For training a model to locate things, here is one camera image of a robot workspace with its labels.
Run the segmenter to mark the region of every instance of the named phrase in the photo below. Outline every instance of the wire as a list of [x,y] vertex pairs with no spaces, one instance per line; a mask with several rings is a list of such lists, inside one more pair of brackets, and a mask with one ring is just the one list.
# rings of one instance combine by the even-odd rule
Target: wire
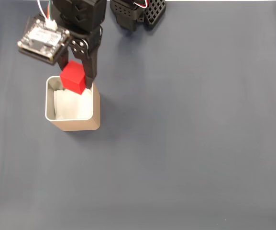
[[49,7],[49,5],[47,6],[47,17],[49,18],[50,17],[50,7]]
[[41,7],[40,0],[37,0],[37,2],[38,2],[39,9],[41,11],[41,14],[43,15],[44,18],[47,18],[47,16],[45,15],[45,13],[43,12],[43,9]]
[[140,6],[143,9],[146,9],[148,7],[148,0],[145,0],[145,6],[143,6],[143,5],[139,4],[139,3],[136,3],[136,2],[134,2],[134,4],[136,4],[137,6]]
[[50,15],[50,20],[52,21],[53,18],[52,18],[52,0],[49,0],[48,2],[48,9],[49,9],[49,15]]

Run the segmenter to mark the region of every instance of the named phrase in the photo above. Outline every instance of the gray fabric surface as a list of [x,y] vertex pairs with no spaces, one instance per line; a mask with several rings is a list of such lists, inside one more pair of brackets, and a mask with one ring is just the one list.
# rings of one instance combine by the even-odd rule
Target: gray fabric surface
[[101,127],[44,117],[51,67],[0,5],[0,230],[276,230],[276,2],[168,2],[153,31],[107,11]]

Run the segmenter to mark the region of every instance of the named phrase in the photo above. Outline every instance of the red cube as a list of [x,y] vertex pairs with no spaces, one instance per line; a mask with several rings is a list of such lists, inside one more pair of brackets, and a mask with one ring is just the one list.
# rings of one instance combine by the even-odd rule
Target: red cube
[[81,64],[69,61],[60,74],[63,87],[78,94],[86,88],[85,71]]

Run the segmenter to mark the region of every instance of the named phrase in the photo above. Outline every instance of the black perforated bracket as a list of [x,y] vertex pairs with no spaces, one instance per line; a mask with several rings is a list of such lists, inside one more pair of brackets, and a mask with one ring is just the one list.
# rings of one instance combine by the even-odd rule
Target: black perforated bracket
[[148,0],[149,6],[145,10],[145,24],[152,29],[166,11],[165,0]]
[[117,24],[130,31],[137,29],[138,23],[144,23],[152,29],[166,11],[165,0],[148,0],[146,9],[139,7],[129,0],[111,0],[110,8],[116,17]]

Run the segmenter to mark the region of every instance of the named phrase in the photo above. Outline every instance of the white cloth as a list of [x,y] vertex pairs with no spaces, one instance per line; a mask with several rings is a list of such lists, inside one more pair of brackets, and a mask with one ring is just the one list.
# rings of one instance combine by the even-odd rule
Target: white cloth
[[56,120],[89,119],[92,116],[92,93],[85,89],[79,95],[70,90],[54,91]]

